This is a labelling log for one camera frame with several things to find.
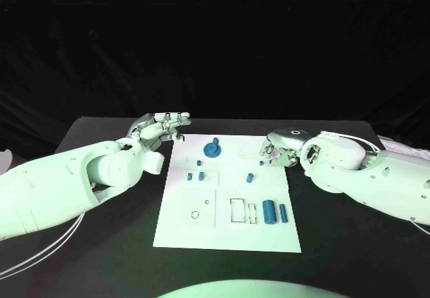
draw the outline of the blue object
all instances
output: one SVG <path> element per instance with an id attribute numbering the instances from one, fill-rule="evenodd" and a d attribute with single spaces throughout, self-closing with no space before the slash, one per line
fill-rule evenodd
<path id="1" fill-rule="evenodd" d="M 221 154 L 221 147 L 218 145 L 218 138 L 213 138 L 212 143 L 208 143 L 203 147 L 203 153 L 208 157 L 218 157 Z"/>
<path id="2" fill-rule="evenodd" d="M 268 225 L 276 224 L 276 203 L 271 200 L 263 201 L 264 222 Z"/>
<path id="3" fill-rule="evenodd" d="M 280 218 L 283 220 L 283 223 L 289 222 L 289 220 L 287 220 L 287 212 L 284 211 L 284 204 L 280 204 Z"/>
<path id="4" fill-rule="evenodd" d="M 254 178 L 254 174 L 252 174 L 252 173 L 250 173 L 250 174 L 248 174 L 248 177 L 247 177 L 247 182 L 248 182 L 248 183 L 251 183 L 251 182 L 252 182 L 252 178 Z"/>

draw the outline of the white cable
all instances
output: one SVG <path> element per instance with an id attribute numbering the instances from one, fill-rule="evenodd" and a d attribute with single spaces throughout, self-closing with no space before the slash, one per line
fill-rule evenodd
<path id="1" fill-rule="evenodd" d="M 428 231 L 426 231 L 411 220 L 410 220 L 410 222 L 414 224 L 414 226 L 426 233 L 426 234 L 428 234 L 430 235 L 430 232 Z"/>
<path id="2" fill-rule="evenodd" d="M 61 238 L 33 256 L 33 257 L 30 257 L 29 259 L 26 259 L 20 264 L 17 264 L 14 267 L 11 267 L 11 268 L 9 268 L 7 270 L 4 270 L 3 272 L 0 272 L 0 276 L 1 275 L 4 275 L 7 272 L 10 272 L 10 271 L 13 271 L 14 269 L 17 269 L 22 265 L 24 265 L 24 264 L 27 264 L 37 256 L 40 256 L 53 246 L 55 246 L 55 244 L 68 236 L 68 233 L 69 233 L 69 231 L 72 230 L 72 233 L 69 234 L 69 236 L 72 236 L 72 234 L 74 234 L 74 232 L 75 232 L 75 230 L 76 230 L 76 228 L 78 228 L 78 226 L 79 226 L 79 224 L 81 224 L 81 221 L 82 221 L 82 218 L 84 218 L 84 214 L 85 213 L 82 213 L 79 216 L 78 216 L 78 219 L 76 219 L 76 221 L 74 222 L 74 224 L 72 224 L 72 226 L 69 227 L 69 229 L 68 229 L 68 231 L 62 234 L 62 236 L 61 236 Z M 17 271 L 17 272 L 14 272 L 13 274 L 10 274 L 10 275 L 7 275 L 6 277 L 3 277 L 3 278 L 7 278 L 9 276 L 11 276 L 11 275 L 14 275 L 16 273 L 19 273 L 20 271 Z"/>
<path id="3" fill-rule="evenodd" d="M 340 136 L 340 137 L 352 138 L 352 139 L 355 139 L 355 140 L 359 140 L 362 143 L 366 143 L 366 144 L 372 147 L 372 150 L 374 150 L 374 151 L 381 151 L 381 149 L 377 147 L 377 145 L 374 145 L 374 144 L 372 144 L 369 141 L 366 141 L 365 139 L 358 138 L 358 137 L 355 137 L 355 136 L 352 136 L 352 135 L 342 135 L 340 133 L 336 133 L 336 132 L 335 132 L 335 134 L 336 134 L 338 136 Z"/>

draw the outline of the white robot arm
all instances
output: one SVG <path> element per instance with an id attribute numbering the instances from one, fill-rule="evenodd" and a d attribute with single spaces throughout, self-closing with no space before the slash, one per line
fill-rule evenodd
<path id="1" fill-rule="evenodd" d="M 352 141 L 365 142 L 365 151 Z M 264 141 L 261 156 L 280 157 L 268 166 L 294 166 L 297 158 L 304 175 L 325 191 L 345 192 L 361 204 L 388 215 L 430 225 L 430 161 L 379 150 L 368 141 L 332 132 L 312 137 L 299 129 L 274 130 Z"/>
<path id="2" fill-rule="evenodd" d="M 49 228 L 136 185 L 143 171 L 159 174 L 163 141 L 183 142 L 176 127 L 189 113 L 146 114 L 127 137 L 29 161 L 0 175 L 0 240 Z"/>

